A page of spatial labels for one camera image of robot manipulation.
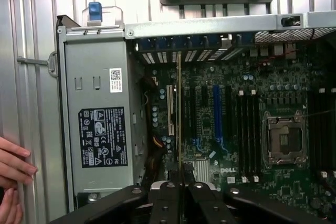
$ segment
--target metal mesh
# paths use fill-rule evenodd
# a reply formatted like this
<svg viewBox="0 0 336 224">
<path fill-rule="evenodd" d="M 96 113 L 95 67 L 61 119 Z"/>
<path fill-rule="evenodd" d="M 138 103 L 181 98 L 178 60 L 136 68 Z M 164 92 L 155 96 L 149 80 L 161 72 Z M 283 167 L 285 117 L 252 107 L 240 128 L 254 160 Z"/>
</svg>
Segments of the metal mesh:
<svg viewBox="0 0 336 224">
<path fill-rule="evenodd" d="M 326 34 L 332 33 L 333 31 L 336 31 L 336 27 L 316 28 L 313 39 L 318 39 Z"/>
<path fill-rule="evenodd" d="M 260 31 L 255 36 L 255 43 L 310 40 L 312 37 L 313 29 L 295 29 L 281 32 Z"/>
</svg>

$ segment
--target connector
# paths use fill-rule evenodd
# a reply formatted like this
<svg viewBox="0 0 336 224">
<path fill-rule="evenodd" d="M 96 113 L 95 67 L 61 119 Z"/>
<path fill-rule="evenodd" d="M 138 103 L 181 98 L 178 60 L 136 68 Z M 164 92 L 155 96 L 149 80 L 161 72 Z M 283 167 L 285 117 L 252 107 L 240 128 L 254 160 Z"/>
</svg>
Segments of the connector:
<svg viewBox="0 0 336 224">
<path fill-rule="evenodd" d="M 168 108 L 168 135 L 175 135 L 174 123 L 172 120 L 172 115 L 174 113 L 173 104 L 173 85 L 167 85 L 167 108 Z"/>
</svg>

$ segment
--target capacitor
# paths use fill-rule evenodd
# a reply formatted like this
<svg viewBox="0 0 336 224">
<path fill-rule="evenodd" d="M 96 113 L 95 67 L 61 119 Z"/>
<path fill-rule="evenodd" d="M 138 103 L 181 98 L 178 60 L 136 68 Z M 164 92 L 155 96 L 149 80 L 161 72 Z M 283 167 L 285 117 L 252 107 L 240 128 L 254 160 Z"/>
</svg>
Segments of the capacitor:
<svg viewBox="0 0 336 224">
<path fill-rule="evenodd" d="M 319 198 L 312 198 L 310 200 L 310 206 L 311 208 L 318 210 L 322 206 L 322 201 Z"/>
</svg>

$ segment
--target barcode sticker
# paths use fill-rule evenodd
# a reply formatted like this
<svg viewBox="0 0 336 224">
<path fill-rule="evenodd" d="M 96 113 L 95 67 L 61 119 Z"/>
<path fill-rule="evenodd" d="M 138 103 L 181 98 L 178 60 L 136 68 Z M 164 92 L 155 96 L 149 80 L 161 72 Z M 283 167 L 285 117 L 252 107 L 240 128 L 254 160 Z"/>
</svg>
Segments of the barcode sticker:
<svg viewBox="0 0 336 224">
<path fill-rule="evenodd" d="M 236 178 L 235 177 L 227 177 L 227 183 L 228 184 L 235 184 Z"/>
<path fill-rule="evenodd" d="M 110 68 L 110 92 L 122 92 L 121 68 Z"/>
</svg>

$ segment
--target blue latch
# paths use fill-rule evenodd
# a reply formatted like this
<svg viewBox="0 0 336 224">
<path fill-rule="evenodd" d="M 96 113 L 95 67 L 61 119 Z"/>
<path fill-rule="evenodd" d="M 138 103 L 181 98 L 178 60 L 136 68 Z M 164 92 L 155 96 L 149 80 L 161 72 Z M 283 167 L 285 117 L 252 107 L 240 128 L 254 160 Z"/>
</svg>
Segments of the blue latch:
<svg viewBox="0 0 336 224">
<path fill-rule="evenodd" d="M 89 3 L 89 17 L 90 21 L 100 20 L 103 21 L 103 11 L 99 2 Z"/>
</svg>

